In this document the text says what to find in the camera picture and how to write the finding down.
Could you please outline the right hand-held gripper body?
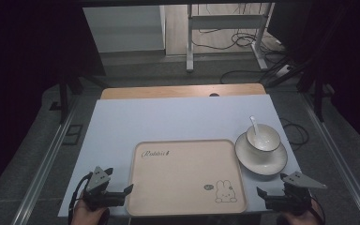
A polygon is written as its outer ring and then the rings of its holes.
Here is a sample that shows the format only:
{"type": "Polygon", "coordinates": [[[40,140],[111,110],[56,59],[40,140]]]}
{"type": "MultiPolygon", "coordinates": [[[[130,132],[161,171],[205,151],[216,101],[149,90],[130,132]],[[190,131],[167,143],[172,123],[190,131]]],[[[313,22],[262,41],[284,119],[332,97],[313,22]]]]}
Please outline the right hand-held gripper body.
{"type": "Polygon", "coordinates": [[[300,172],[288,174],[283,182],[284,194],[282,196],[268,195],[265,202],[267,209],[277,212],[290,212],[296,216],[304,214],[311,208],[311,188],[326,189],[327,185],[322,184],[300,172]]]}

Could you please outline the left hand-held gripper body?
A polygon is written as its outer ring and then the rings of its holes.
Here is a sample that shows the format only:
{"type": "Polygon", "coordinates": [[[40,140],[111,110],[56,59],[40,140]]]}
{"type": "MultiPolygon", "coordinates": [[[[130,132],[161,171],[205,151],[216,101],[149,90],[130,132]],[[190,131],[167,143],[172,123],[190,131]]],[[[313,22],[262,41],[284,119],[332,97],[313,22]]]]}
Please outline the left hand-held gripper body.
{"type": "Polygon", "coordinates": [[[82,198],[92,211],[98,208],[123,206],[125,204],[126,196],[123,192],[109,192],[107,190],[111,177],[104,171],[96,166],[83,190],[82,198]]]}

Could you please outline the person's right hand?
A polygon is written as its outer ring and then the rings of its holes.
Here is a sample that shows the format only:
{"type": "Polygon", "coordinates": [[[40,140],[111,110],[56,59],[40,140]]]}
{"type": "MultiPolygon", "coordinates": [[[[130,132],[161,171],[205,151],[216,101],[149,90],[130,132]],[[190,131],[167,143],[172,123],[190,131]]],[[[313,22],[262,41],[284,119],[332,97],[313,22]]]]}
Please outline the person's right hand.
{"type": "Polygon", "coordinates": [[[323,223],[323,210],[314,199],[311,200],[311,210],[303,215],[295,216],[289,212],[282,212],[277,217],[277,225],[323,225],[323,223]]]}

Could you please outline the person's left hand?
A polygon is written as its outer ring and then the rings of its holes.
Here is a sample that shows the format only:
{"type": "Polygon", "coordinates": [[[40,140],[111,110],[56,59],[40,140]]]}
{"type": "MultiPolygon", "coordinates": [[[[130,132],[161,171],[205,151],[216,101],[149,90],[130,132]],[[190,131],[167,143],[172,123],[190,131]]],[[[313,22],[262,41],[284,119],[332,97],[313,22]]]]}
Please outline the person's left hand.
{"type": "Polygon", "coordinates": [[[104,225],[107,223],[109,215],[107,207],[92,211],[83,198],[80,198],[74,206],[70,225],[104,225]]]}

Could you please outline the white plate with dark rim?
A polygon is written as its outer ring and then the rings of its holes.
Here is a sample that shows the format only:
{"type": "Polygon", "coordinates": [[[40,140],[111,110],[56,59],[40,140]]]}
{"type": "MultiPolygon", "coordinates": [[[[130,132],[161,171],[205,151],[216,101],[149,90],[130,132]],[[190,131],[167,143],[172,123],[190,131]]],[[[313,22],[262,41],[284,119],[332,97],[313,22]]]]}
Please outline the white plate with dark rim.
{"type": "Polygon", "coordinates": [[[288,162],[288,154],[282,143],[274,151],[264,152],[248,142],[246,133],[237,138],[234,149],[241,164],[259,175],[280,173],[288,162]]]}

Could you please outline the white bowl with dark rim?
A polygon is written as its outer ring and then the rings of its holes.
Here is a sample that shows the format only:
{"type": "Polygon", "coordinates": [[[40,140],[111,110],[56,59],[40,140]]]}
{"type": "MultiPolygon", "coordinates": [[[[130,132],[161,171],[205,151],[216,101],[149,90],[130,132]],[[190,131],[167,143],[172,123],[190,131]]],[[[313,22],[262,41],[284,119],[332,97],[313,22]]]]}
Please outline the white bowl with dark rim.
{"type": "Polygon", "coordinates": [[[264,152],[271,152],[279,147],[280,136],[275,129],[265,124],[258,124],[257,129],[258,132],[251,126],[246,134],[248,142],[253,147],[264,152]]]}

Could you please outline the beige rabbit print tray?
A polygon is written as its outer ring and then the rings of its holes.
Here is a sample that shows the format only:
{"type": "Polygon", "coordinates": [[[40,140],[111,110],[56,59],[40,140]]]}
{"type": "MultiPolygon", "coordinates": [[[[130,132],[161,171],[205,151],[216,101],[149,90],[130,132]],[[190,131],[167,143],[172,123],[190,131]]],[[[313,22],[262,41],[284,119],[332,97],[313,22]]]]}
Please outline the beige rabbit print tray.
{"type": "Polygon", "coordinates": [[[247,200],[228,140],[141,142],[127,211],[134,217],[237,214],[247,200]]]}

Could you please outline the white ceramic spoon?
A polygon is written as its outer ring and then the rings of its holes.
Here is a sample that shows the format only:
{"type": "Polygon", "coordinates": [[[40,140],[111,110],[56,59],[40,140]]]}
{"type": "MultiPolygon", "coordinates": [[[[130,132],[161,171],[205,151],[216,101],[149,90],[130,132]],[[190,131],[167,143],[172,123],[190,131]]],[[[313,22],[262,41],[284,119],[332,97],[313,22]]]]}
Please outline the white ceramic spoon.
{"type": "Polygon", "coordinates": [[[260,150],[267,149],[267,136],[265,130],[260,127],[254,116],[250,116],[252,123],[252,133],[250,134],[250,141],[252,145],[260,150]]]}

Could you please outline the white table sheet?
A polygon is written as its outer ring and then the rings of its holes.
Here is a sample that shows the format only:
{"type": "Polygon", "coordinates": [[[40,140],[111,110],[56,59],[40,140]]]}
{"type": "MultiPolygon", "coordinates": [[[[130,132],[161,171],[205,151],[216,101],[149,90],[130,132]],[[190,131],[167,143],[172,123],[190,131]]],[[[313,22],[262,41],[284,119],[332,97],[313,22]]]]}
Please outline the white table sheet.
{"type": "MultiPolygon", "coordinates": [[[[81,178],[96,166],[113,168],[110,191],[120,191],[129,183],[135,148],[139,143],[228,140],[233,143],[250,127],[250,116],[284,132],[272,99],[267,95],[233,97],[169,97],[110,99],[97,102],[82,149],[59,210],[68,214],[72,192],[81,178]]],[[[279,194],[283,183],[279,174],[259,175],[238,159],[247,209],[262,212],[264,201],[256,188],[279,194]]],[[[124,206],[115,207],[115,216],[132,216],[124,206]]]]}

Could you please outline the black metal stand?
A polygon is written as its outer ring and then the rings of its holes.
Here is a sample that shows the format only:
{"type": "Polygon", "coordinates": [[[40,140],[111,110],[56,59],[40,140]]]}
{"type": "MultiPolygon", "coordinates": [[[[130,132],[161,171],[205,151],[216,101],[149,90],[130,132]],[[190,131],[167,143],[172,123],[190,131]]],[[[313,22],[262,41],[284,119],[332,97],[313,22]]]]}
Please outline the black metal stand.
{"type": "Polygon", "coordinates": [[[89,75],[60,75],[59,76],[59,94],[60,94],[60,105],[58,110],[61,112],[60,123],[63,124],[68,117],[69,105],[68,105],[68,90],[75,94],[80,95],[83,92],[83,85],[81,84],[80,78],[84,78],[87,81],[97,85],[101,89],[109,88],[110,86],[102,80],[89,75]]]}
{"type": "Polygon", "coordinates": [[[318,63],[309,63],[304,68],[304,74],[296,85],[299,92],[306,93],[312,89],[313,111],[320,122],[323,122],[323,98],[327,97],[324,93],[324,72],[323,67],[318,63]]]}

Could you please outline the wooden table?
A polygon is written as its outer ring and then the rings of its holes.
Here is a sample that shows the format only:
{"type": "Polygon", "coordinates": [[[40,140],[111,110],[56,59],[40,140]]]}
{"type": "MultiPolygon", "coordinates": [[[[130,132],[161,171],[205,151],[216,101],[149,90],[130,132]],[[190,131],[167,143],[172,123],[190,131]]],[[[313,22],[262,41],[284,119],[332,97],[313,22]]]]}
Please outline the wooden table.
{"type": "Polygon", "coordinates": [[[204,84],[151,87],[117,87],[102,91],[101,99],[134,98],[193,98],[222,96],[265,95],[264,87],[259,83],[204,84]]]}

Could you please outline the white power strip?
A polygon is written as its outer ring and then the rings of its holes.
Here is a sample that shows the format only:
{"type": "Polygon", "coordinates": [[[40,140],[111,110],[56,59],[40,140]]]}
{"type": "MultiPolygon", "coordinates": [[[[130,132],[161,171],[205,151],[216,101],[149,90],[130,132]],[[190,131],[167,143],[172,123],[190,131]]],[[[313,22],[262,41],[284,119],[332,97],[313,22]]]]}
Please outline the white power strip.
{"type": "Polygon", "coordinates": [[[282,77],[283,75],[290,72],[291,70],[293,70],[293,66],[285,65],[276,73],[276,76],[277,77],[282,77]]]}

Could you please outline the white cabinet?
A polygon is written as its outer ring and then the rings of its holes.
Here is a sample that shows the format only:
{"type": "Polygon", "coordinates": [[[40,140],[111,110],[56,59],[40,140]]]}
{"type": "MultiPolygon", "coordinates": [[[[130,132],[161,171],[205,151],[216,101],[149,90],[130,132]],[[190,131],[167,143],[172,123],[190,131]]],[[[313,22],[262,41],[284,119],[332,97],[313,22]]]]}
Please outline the white cabinet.
{"type": "Polygon", "coordinates": [[[165,49],[165,10],[162,6],[84,7],[100,53],[165,49]]]}

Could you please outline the metal floor rail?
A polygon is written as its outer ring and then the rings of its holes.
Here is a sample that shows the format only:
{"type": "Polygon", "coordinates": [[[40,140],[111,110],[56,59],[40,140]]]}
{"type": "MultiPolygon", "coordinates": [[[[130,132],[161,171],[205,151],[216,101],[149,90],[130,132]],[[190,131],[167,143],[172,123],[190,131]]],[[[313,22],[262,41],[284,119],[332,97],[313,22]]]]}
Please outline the metal floor rail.
{"type": "Polygon", "coordinates": [[[29,218],[31,217],[35,205],[38,201],[40,192],[45,185],[47,177],[60,149],[60,146],[65,138],[66,132],[68,131],[69,125],[78,106],[79,98],[79,96],[75,96],[69,102],[68,115],[64,119],[64,122],[59,125],[57,131],[54,133],[53,140],[50,143],[49,148],[44,155],[44,158],[40,162],[37,168],[37,172],[35,173],[35,176],[32,179],[32,182],[27,189],[10,225],[26,225],[29,218]]]}
{"type": "Polygon", "coordinates": [[[313,104],[308,94],[301,94],[301,99],[305,105],[310,120],[314,124],[315,128],[318,130],[318,133],[321,136],[325,148],[327,149],[329,155],[334,161],[339,175],[341,176],[344,184],[349,190],[352,199],[356,204],[356,207],[360,211],[360,183],[357,180],[357,177],[353,174],[345,158],[341,155],[338,146],[334,141],[333,137],[331,136],[326,124],[322,122],[314,112],[313,104]]]}

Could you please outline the white metal desk frame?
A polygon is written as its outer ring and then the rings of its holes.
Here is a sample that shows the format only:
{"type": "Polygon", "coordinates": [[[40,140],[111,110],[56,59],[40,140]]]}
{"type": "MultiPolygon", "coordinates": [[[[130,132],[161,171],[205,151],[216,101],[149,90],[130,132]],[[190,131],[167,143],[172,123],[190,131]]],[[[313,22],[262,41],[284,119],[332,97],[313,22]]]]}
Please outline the white metal desk frame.
{"type": "Polygon", "coordinates": [[[268,69],[261,46],[263,43],[263,33],[267,25],[272,4],[267,3],[263,14],[232,14],[232,15],[193,15],[193,6],[187,5],[187,72],[194,69],[194,54],[192,38],[194,30],[206,29],[254,29],[257,34],[251,42],[251,50],[257,60],[260,70],[268,69]]]}

